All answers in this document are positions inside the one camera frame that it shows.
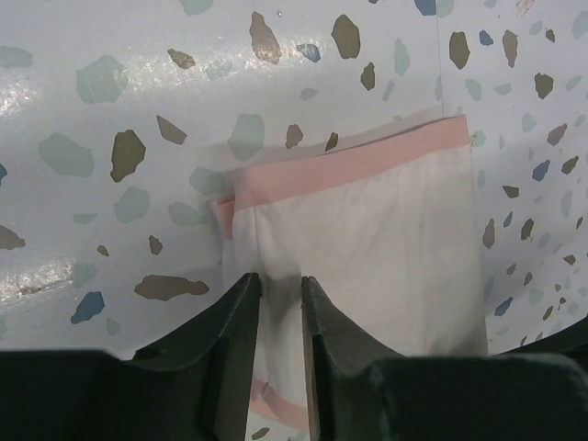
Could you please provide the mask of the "white pink-trimmed underwear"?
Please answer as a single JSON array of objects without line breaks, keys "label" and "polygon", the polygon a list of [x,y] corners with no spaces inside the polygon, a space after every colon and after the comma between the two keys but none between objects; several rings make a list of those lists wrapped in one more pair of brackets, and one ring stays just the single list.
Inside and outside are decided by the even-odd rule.
[{"label": "white pink-trimmed underwear", "polygon": [[309,425],[301,280],[405,356],[488,351],[465,117],[236,172],[215,201],[226,285],[262,283],[250,408]]}]

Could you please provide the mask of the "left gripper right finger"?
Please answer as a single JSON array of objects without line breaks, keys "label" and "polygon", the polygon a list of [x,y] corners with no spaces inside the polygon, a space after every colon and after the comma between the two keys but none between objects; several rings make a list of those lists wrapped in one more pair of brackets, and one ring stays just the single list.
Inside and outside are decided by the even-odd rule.
[{"label": "left gripper right finger", "polygon": [[496,356],[402,356],[301,281],[314,440],[584,440],[587,323]]}]

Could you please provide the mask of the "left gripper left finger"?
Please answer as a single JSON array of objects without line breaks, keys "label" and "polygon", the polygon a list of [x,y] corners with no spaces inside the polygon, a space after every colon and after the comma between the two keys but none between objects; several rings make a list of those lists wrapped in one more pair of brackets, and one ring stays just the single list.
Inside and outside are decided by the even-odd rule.
[{"label": "left gripper left finger", "polygon": [[121,360],[99,350],[5,351],[4,440],[241,440],[261,283],[242,276],[215,304]]}]

